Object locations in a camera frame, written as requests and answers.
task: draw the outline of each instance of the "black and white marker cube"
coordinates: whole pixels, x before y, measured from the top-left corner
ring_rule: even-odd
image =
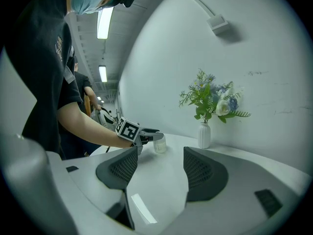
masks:
[[[136,140],[139,131],[140,126],[138,124],[135,124],[124,117],[121,117],[115,129],[115,132],[119,137],[131,142]]]

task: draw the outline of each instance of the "transparent cup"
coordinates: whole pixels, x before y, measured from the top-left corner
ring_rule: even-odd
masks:
[[[166,151],[166,139],[165,135],[162,139],[153,141],[153,147],[156,153],[163,153]]]

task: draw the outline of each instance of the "white vase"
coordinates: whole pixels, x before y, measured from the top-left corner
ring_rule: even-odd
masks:
[[[211,128],[207,123],[201,123],[198,131],[198,145],[201,149],[207,149],[211,144]]]

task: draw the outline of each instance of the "black pants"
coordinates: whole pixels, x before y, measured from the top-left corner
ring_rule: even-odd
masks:
[[[85,152],[90,155],[100,147],[100,145],[83,140],[70,132],[64,131],[60,133],[60,136],[61,147],[66,159],[83,158]]]

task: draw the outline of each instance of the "fluorescent light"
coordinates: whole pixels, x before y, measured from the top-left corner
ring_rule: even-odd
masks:
[[[105,66],[99,66],[99,72],[102,82],[107,82],[107,69]]]
[[[157,221],[152,216],[152,214],[149,212],[148,208],[146,207],[146,205],[144,204],[144,202],[142,201],[142,199],[138,193],[136,193],[135,195],[132,196],[132,200],[133,200],[137,210],[139,211],[141,217],[143,218],[143,220],[145,221],[146,224],[157,223]]]
[[[98,12],[97,38],[107,39],[113,8],[103,9]]]

